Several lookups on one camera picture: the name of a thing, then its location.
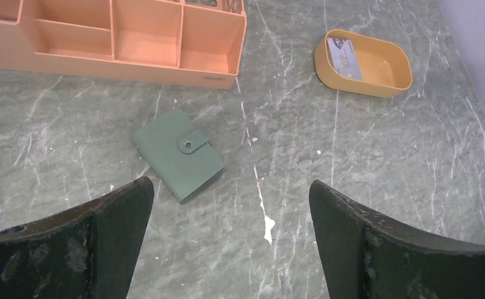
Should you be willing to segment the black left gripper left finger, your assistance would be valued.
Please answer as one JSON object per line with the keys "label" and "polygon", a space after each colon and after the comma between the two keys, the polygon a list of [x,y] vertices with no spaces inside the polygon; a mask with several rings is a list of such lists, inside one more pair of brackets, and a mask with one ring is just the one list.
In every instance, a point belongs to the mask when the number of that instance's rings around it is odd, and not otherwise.
{"label": "black left gripper left finger", "polygon": [[153,199],[142,177],[0,231],[0,298],[126,298]]}

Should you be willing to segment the green leather card holder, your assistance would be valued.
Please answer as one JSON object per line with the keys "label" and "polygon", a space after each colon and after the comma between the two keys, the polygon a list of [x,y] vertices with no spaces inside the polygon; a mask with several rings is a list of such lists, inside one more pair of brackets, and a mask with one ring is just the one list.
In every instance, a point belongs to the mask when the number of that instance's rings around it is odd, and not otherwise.
{"label": "green leather card holder", "polygon": [[192,196],[224,168],[208,134],[180,108],[156,117],[131,140],[178,202]]}

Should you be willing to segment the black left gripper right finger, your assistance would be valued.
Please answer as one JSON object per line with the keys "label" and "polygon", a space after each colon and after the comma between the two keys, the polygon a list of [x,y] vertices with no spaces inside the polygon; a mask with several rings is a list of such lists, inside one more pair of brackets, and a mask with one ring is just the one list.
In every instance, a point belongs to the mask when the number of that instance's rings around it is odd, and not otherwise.
{"label": "black left gripper right finger", "polygon": [[309,206],[331,298],[485,298],[485,245],[417,229],[319,180]]}

